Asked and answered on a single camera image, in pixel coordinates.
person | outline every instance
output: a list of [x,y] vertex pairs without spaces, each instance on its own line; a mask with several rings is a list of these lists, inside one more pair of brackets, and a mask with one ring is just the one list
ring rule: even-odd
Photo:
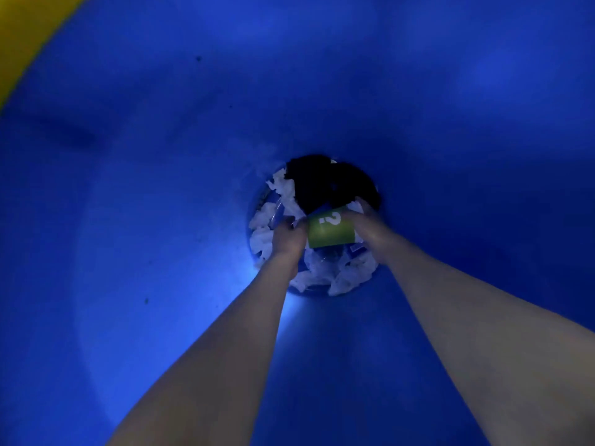
[[[595,334],[425,254],[369,205],[349,213],[397,279],[493,445],[595,444]],[[248,445],[306,225],[282,223],[256,278],[140,399],[109,446]]]

blue plastic surface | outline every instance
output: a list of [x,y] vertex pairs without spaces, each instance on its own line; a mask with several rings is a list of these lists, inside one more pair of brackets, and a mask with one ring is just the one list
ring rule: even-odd
[[[0,441],[100,445],[255,275],[280,163],[595,328],[592,0],[88,0],[0,118]],[[386,269],[288,295],[252,439],[486,444]]]

hand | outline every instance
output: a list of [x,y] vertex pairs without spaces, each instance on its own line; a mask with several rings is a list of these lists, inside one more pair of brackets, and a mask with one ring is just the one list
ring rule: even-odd
[[271,258],[287,260],[287,264],[298,273],[298,262],[306,248],[308,239],[308,223],[303,219],[295,228],[292,217],[287,217],[277,226],[272,236]]
[[386,264],[397,234],[384,223],[380,215],[374,211],[368,202],[361,199],[361,197],[356,197],[355,200],[364,209],[364,214],[349,210],[343,216],[353,222],[355,231],[366,242],[374,259],[381,264]]

person's left arm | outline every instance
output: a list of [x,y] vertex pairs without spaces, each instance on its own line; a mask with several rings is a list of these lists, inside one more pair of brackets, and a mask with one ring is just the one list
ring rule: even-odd
[[257,277],[140,399],[109,446],[249,444],[306,236],[305,223],[275,229]]

person's right arm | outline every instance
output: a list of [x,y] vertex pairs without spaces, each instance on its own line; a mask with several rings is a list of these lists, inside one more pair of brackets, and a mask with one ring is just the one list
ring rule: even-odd
[[595,445],[595,334],[439,262],[361,200],[350,213],[387,264],[487,439]]

